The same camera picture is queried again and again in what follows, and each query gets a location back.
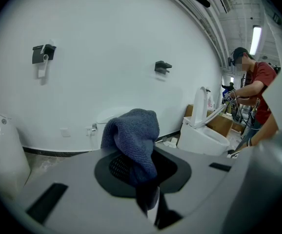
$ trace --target blue knit cloth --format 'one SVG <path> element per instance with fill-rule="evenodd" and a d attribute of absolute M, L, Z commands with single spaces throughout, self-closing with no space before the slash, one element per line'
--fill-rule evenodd
<path fill-rule="evenodd" d="M 130 183 L 136 186 L 157 176 L 151 155 L 159 134 L 159 123 L 154 111 L 133 109 L 106 124 L 101 148 L 117 146 L 134 161 L 130 170 Z"/>

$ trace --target white urinal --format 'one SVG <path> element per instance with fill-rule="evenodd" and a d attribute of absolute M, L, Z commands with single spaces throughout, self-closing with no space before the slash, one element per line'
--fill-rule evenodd
<path fill-rule="evenodd" d="M 0 114 L 0 194 L 13 199 L 26 183 L 30 168 L 11 118 Z"/>
<path fill-rule="evenodd" d="M 206 124 L 214 119 L 226 105 L 222 105 L 210 116 L 207 114 L 207 92 L 204 87 L 197 90 L 194 99 L 192 117 L 184 117 L 181 135 L 177 147 L 179 149 L 213 156 L 220 156 L 226 151 L 230 142 L 221 134 L 208 128 Z"/>

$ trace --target toilet seat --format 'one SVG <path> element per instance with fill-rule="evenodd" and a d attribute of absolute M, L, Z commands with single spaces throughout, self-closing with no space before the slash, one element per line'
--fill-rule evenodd
<path fill-rule="evenodd" d="M 216 109 L 210 116 L 206 117 L 207 115 L 207 91 L 204 87 L 198 89 L 195 93 L 194 98 L 194 108 L 192 112 L 192 117 L 190 120 L 190 126 L 194 129 L 203 127 L 211 120 L 213 120 L 219 113 L 221 113 L 226 105 L 220 106 Z"/>

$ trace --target fluorescent light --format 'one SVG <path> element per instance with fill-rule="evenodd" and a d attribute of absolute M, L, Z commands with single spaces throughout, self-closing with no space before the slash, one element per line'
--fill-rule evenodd
<path fill-rule="evenodd" d="M 258 43 L 260 40 L 260 36 L 262 35 L 262 28 L 261 27 L 254 27 L 253 30 L 253 39 L 252 39 L 252 46 L 250 47 L 249 54 L 255 55 L 258 47 Z"/>

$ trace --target white toilet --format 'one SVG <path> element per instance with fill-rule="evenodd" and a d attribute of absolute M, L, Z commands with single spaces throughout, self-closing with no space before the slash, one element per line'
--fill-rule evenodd
<path fill-rule="evenodd" d="M 19 134 L 11 118 L 0 114 L 0 194 L 15 198 L 30 174 Z"/>
<path fill-rule="evenodd" d="M 183 119 L 177 147 L 188 152 L 213 156 L 220 156 L 227 151 L 230 145 L 227 138 L 206 126 L 225 107 L 226 105 L 222 105 L 209 117 L 206 117 L 207 92 L 204 87 L 198 89 L 195 94 L 192 116 Z"/>
<path fill-rule="evenodd" d="M 125 113 L 128 113 L 135 107 L 115 107 L 110 108 L 102 111 L 97 118 L 97 145 L 95 149 L 100 149 L 101 142 L 102 142 L 102 136 L 103 136 L 103 130 L 106 126 L 106 124 L 109 122 L 109 120 L 122 116 Z"/>

